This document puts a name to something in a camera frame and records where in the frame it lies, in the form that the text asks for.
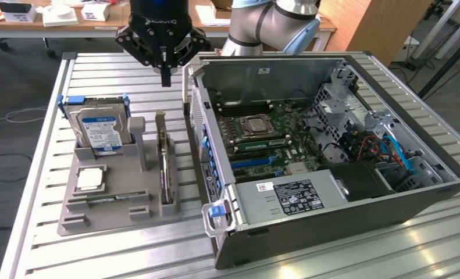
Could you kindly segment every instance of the aluminum table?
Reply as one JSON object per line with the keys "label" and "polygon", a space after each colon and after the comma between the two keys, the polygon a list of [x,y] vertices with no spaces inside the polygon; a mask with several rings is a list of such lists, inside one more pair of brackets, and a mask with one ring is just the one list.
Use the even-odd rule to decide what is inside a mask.
{"label": "aluminum table", "polygon": [[[349,53],[460,163],[460,135],[372,56]],[[150,68],[123,53],[63,55],[0,278],[460,278],[460,193],[404,224],[215,270],[182,121],[181,80],[177,73],[173,86],[162,88]],[[155,136],[154,110],[166,112],[181,208],[189,217],[162,226],[61,237],[55,222],[74,136],[54,100],[58,95],[121,93],[129,95],[131,115],[145,117],[143,139]],[[365,85],[358,93],[374,110],[382,109]]]}

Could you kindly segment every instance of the collaborative robot arm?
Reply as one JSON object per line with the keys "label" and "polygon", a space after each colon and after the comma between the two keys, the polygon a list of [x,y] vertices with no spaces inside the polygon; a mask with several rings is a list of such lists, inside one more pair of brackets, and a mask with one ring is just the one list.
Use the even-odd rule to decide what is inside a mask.
{"label": "collaborative robot arm", "polygon": [[[318,27],[320,0],[233,0],[227,40],[221,55],[261,55],[262,43],[298,54]],[[129,0],[130,16],[115,42],[143,65],[159,73],[162,87],[170,75],[206,45],[191,27],[187,0]]]}
{"label": "collaborative robot arm", "polygon": [[187,0],[129,0],[127,26],[115,42],[143,65],[159,73],[162,87],[206,44],[203,33],[191,27]]}

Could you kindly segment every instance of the white power cable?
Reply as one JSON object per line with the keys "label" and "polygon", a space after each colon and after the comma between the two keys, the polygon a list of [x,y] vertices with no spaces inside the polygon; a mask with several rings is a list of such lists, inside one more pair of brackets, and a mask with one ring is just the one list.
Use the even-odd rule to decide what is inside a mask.
{"label": "white power cable", "polygon": [[15,110],[13,112],[9,112],[7,114],[5,114],[5,117],[0,117],[0,120],[5,120],[10,123],[27,123],[27,122],[34,122],[34,121],[42,120],[43,117],[27,119],[27,120],[10,120],[10,118],[13,118],[19,113],[31,112],[34,110],[46,110],[46,106],[39,106],[37,108],[26,108],[26,109],[21,109],[21,110]]}

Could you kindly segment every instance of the floor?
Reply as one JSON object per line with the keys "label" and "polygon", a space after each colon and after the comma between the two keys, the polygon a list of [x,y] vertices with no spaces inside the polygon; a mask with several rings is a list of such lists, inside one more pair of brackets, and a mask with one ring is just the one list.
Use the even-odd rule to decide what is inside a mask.
{"label": "floor", "polygon": [[[428,22],[421,22],[414,30],[414,38],[421,41],[436,22],[432,18]],[[5,113],[22,109],[45,106],[49,101],[54,76],[58,68],[58,61],[46,57],[41,39],[13,39],[7,40],[10,51],[0,51],[0,117]],[[111,39],[50,39],[50,46],[57,53],[67,52],[117,52],[119,48]],[[438,69],[445,62],[432,60]],[[460,69],[460,60],[448,72],[442,80],[446,79]],[[404,80],[401,71],[408,78],[413,72],[408,70],[394,70],[397,76]],[[410,86],[417,92],[430,79],[436,70],[426,67],[421,69],[410,82]],[[460,132],[460,74],[428,99],[428,104]],[[17,119],[31,119],[41,117],[42,112],[25,113]],[[31,155],[41,121],[13,124],[0,121],[0,153],[23,153]],[[5,156],[0,158],[0,179],[10,180],[25,175],[29,168],[22,157]],[[15,183],[0,183],[0,227],[10,229],[15,216],[19,196],[23,188],[23,180]],[[10,231],[0,230],[0,264],[5,251],[6,241]]]}

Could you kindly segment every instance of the motherboard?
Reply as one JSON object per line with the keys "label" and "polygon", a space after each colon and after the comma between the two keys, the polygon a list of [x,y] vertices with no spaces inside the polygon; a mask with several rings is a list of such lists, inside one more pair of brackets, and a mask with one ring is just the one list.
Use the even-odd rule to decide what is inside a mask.
{"label": "motherboard", "polygon": [[292,101],[217,110],[237,183],[314,171],[326,162]]}

